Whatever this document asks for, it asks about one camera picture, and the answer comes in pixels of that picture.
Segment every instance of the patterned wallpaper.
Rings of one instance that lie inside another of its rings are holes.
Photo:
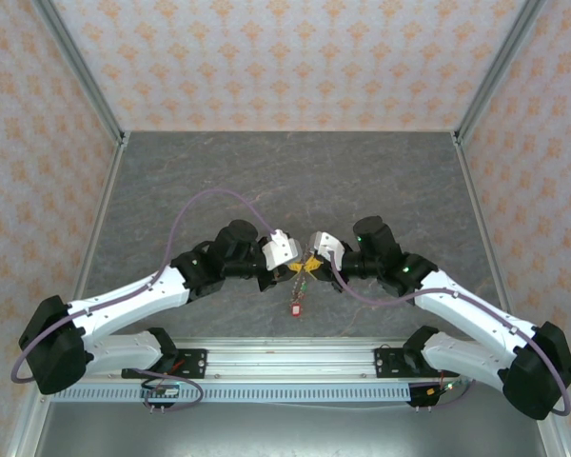
[[[56,0],[123,129],[454,129],[522,0]]]
[[[0,1],[0,456],[25,391],[17,340],[43,298],[71,293],[111,152],[31,1]]]
[[[571,0],[527,40],[465,151],[515,310],[571,346]]]

